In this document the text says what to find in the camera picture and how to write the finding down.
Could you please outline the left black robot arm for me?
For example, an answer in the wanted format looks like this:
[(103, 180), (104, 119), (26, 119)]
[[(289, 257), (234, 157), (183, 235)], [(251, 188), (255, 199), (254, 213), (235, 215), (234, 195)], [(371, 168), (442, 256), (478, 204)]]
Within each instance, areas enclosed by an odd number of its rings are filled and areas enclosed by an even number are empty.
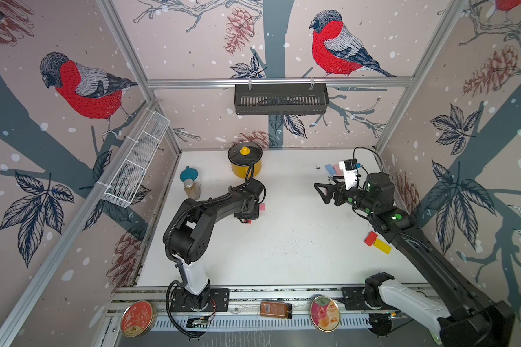
[(207, 250), (215, 224), (230, 215), (243, 224), (259, 217), (266, 188), (253, 178), (254, 173), (251, 164), (244, 182), (229, 187), (225, 195), (201, 201), (184, 200), (163, 235), (166, 256), (178, 269), (181, 281), (177, 284), (192, 310), (205, 309), (211, 299), (211, 282), (201, 257)]

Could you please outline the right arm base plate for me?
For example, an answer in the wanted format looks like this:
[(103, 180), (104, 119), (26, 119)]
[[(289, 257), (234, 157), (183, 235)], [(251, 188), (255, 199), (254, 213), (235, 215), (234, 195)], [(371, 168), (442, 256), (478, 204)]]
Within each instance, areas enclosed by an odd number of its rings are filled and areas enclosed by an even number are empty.
[(370, 306), (366, 303), (364, 297), (364, 288), (362, 286), (346, 286), (341, 288), (342, 297), (339, 299), (343, 303), (346, 310), (350, 311), (361, 311), (361, 310), (372, 310), (372, 311), (395, 311), (395, 307), (391, 307), (387, 304), (378, 304), (377, 306)]

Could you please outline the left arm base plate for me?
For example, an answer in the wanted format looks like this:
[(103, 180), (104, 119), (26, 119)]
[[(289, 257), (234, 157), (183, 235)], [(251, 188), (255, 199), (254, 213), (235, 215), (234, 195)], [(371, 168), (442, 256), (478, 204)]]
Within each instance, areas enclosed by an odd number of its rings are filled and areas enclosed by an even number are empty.
[(226, 288), (205, 289), (198, 296), (177, 286), (166, 295), (170, 312), (226, 312), (230, 303), (230, 290)]

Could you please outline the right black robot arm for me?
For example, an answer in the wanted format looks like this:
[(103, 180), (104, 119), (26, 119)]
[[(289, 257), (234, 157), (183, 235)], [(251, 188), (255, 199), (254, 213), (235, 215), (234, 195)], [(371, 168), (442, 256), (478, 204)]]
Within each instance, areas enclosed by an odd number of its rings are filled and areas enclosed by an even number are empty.
[(509, 345), (515, 325), (512, 308), (493, 302), (431, 245), (415, 220), (395, 205), (395, 186), (387, 174), (370, 173), (362, 188), (339, 181), (314, 187), (325, 204), (348, 204), (365, 212), (373, 230), (404, 254), (441, 299), (434, 302), (380, 272), (366, 279), (368, 307), (399, 309), (437, 335), (443, 346)]

